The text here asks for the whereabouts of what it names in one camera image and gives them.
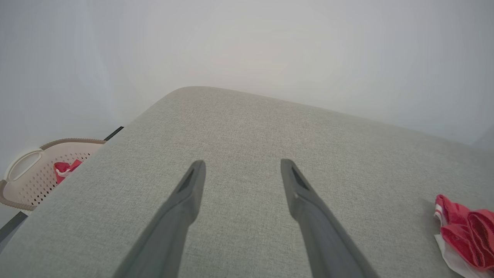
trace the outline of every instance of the red towel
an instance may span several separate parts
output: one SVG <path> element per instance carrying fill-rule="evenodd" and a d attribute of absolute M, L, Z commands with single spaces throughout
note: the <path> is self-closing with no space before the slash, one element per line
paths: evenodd
<path fill-rule="evenodd" d="M 441 222 L 441 235 L 445 242 L 477 270 L 494 270 L 493 212 L 486 209 L 470 211 L 438 195 L 436 213 L 440 213 L 445 222 Z"/>

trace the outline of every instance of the red cloth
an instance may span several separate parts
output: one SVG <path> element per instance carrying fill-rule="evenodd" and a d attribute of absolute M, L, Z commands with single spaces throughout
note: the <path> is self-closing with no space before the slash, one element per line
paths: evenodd
<path fill-rule="evenodd" d="M 55 176 L 57 177 L 57 184 L 60 184 L 65 178 L 64 177 L 61 177 L 58 175 L 58 172 L 57 172 L 57 169 L 60 171 L 60 173 L 64 173 L 66 171 L 70 171 L 72 172 L 73 170 L 75 170 L 80 164 L 82 163 L 82 161 L 76 159 L 72 165 L 70 165 L 69 163 L 67 162 L 56 162 L 55 164 L 53 164 L 53 170 L 55 171 Z"/>
<path fill-rule="evenodd" d="M 441 206 L 446 220 L 441 227 L 444 241 L 477 270 L 494 270 L 494 213 L 470 211 L 443 195 L 437 196 L 436 205 Z"/>

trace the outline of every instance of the laundry basket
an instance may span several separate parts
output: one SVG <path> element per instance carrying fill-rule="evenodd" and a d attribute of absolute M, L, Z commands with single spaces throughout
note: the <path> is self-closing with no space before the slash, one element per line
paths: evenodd
<path fill-rule="evenodd" d="M 94 139 L 61 139 L 32 150 L 9 166 L 0 182 L 0 202 L 23 210 L 34 210 L 57 187 L 53 164 L 76 159 L 85 161 L 106 141 Z M 34 161 L 18 172 L 23 162 Z"/>

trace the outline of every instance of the basket handle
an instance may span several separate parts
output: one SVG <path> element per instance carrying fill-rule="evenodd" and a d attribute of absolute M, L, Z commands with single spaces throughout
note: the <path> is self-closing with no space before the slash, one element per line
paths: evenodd
<path fill-rule="evenodd" d="M 11 175 L 12 175 L 12 171 L 14 170 L 14 168 L 19 163 L 21 163 L 24 159 L 26 159 L 27 157 L 30 157 L 32 154 L 35 154 L 35 153 L 38 154 L 38 157 L 36 158 L 36 160 L 33 163 L 31 163 L 31 165 L 29 165 L 26 169 L 24 169 L 21 174 L 19 174 L 18 176 L 12 178 Z M 20 178 L 24 173 L 26 173 L 29 169 L 31 169 L 31 167 L 33 167 L 36 164 L 36 162 L 38 162 L 41 159 L 42 154 L 43 154 L 43 150 L 40 149 L 40 148 L 38 148 L 38 149 L 35 149 L 35 150 L 32 150 L 32 151 L 29 151 L 29 152 L 27 152 L 24 155 L 19 156 L 7 168 L 7 171 L 5 172 L 5 180 L 7 182 L 13 182 L 13 181 L 17 180 L 18 178 Z"/>

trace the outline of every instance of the gray fabric upholstery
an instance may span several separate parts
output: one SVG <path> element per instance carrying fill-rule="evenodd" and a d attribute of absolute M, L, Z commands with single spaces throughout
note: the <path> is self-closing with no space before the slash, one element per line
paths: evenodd
<path fill-rule="evenodd" d="M 180 277 L 310 277 L 280 159 L 296 162 L 383 278 L 456 277 L 433 235 L 437 194 L 494 210 L 492 154 L 324 109 L 176 90 L 42 203 L 0 254 L 3 277 L 110 277 L 196 159 L 207 174 Z"/>

